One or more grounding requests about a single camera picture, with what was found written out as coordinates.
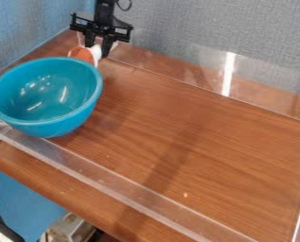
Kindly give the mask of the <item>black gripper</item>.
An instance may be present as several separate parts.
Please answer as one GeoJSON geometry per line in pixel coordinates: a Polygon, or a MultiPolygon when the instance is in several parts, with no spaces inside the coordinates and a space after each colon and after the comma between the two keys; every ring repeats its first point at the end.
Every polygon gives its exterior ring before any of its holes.
{"type": "Polygon", "coordinates": [[[95,0],[93,13],[71,13],[69,29],[84,36],[84,46],[91,47],[96,37],[103,38],[102,58],[106,58],[114,41],[128,42],[132,25],[114,16],[119,0],[95,0]]]}

